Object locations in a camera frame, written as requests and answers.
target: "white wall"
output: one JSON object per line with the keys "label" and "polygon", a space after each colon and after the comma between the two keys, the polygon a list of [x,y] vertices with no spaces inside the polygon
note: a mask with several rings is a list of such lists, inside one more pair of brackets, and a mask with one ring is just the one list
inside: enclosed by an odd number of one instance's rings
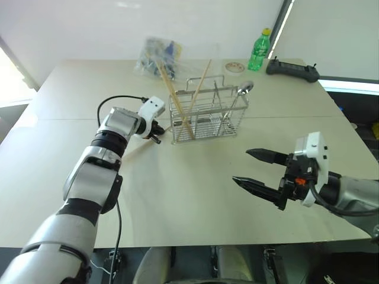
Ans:
{"label": "white wall", "polygon": [[295,0],[273,55],[323,76],[379,79],[379,0]]}
{"label": "white wall", "polygon": [[0,36],[42,84],[71,59],[136,59],[147,36],[248,58],[282,0],[2,0]]}

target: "plastic bottle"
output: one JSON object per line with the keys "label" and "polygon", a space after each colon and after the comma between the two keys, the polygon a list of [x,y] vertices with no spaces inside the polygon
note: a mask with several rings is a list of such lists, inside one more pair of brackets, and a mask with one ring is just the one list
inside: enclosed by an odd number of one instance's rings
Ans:
{"label": "plastic bottle", "polygon": [[268,49],[270,48],[270,33],[271,30],[265,28],[262,31],[262,35],[255,41],[248,64],[249,70],[257,71],[262,67],[263,59],[266,57]]}

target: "bottle cap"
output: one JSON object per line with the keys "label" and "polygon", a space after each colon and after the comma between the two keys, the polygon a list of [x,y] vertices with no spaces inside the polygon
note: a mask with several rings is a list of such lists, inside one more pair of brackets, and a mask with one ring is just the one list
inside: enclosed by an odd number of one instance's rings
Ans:
{"label": "bottle cap", "polygon": [[264,36],[269,36],[271,34],[271,30],[269,28],[264,28],[262,34]]}

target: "black cable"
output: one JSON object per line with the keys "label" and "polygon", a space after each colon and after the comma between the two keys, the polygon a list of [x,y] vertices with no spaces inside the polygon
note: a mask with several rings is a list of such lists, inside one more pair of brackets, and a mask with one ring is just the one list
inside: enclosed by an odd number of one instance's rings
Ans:
{"label": "black cable", "polygon": [[317,203],[319,203],[321,206],[328,209],[330,212],[341,215],[341,216],[350,216],[350,217],[364,217],[364,216],[371,216],[379,213],[379,208],[372,209],[372,210],[365,210],[365,211],[351,211],[351,210],[343,210],[339,209],[329,203],[327,203],[316,191],[316,188],[314,187],[314,181],[309,181],[309,189],[311,193],[313,194],[314,198],[316,199]]}
{"label": "black cable", "polygon": [[[109,98],[103,100],[99,106],[97,107],[97,123],[98,126],[101,125],[100,123],[100,109],[101,107],[111,99],[115,98],[131,98],[131,99],[140,99],[142,102],[146,102],[149,99],[140,97],[140,96],[126,96],[126,95],[120,95],[120,96],[110,96]],[[109,276],[109,284],[113,284],[113,273],[114,273],[114,263],[115,259],[117,258],[117,253],[118,253],[118,245],[120,244],[120,238],[121,238],[121,230],[122,230],[122,219],[121,219],[121,211],[120,211],[120,206],[118,204],[118,200],[116,201],[116,208],[117,208],[117,214],[118,214],[118,234],[117,234],[117,240],[116,240],[116,245],[114,246],[114,253],[113,253],[113,258],[112,258],[112,263],[111,263],[111,270],[110,270],[110,276]]]}
{"label": "black cable", "polygon": [[144,98],[142,96],[125,96],[125,95],[120,95],[120,96],[110,96],[109,98],[103,100],[99,106],[97,107],[97,123],[98,125],[100,126],[100,109],[102,107],[102,105],[104,105],[107,101],[110,101],[111,99],[117,99],[117,98],[131,98],[131,99],[140,99],[142,102],[146,102],[148,101],[149,99],[148,98]]}

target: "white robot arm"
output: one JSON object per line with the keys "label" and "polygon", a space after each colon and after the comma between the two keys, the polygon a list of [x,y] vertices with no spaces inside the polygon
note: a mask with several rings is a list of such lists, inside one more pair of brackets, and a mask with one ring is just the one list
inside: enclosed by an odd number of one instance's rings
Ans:
{"label": "white robot arm", "polygon": [[164,110],[157,97],[145,102],[138,114],[112,108],[64,185],[65,203],[11,262],[1,284],[87,283],[99,215],[114,208],[120,193],[121,157],[133,135],[160,143],[153,130],[162,134],[162,128],[154,118]]}

